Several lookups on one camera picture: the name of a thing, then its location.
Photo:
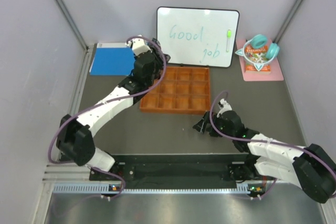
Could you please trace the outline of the navy floral tie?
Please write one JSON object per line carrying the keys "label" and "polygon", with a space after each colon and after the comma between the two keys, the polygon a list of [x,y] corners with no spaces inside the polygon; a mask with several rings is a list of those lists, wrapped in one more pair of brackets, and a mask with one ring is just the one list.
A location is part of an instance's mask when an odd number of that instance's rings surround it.
{"label": "navy floral tie", "polygon": [[161,50],[160,42],[156,38],[152,38],[152,42],[157,50]]}

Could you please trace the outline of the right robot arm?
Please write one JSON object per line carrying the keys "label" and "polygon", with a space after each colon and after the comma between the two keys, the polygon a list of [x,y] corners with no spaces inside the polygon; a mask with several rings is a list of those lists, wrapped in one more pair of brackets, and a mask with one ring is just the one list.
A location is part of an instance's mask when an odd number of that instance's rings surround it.
{"label": "right robot arm", "polygon": [[261,176],[280,179],[322,204],[335,193],[335,162],[319,145],[287,146],[245,127],[235,111],[207,111],[193,129],[211,137],[228,136],[241,153],[247,154],[243,164],[229,165],[234,180]]}

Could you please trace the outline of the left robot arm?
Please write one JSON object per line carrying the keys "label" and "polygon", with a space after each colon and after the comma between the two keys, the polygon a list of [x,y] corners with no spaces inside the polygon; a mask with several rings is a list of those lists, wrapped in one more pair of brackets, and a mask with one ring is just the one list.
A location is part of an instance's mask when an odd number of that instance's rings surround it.
{"label": "left robot arm", "polygon": [[121,111],[139,102],[155,80],[160,79],[163,61],[155,48],[135,57],[131,74],[124,78],[105,98],[99,107],[71,118],[69,114],[61,119],[56,147],[78,166],[95,167],[107,180],[114,180],[119,174],[115,159],[105,151],[95,147],[93,137]]}

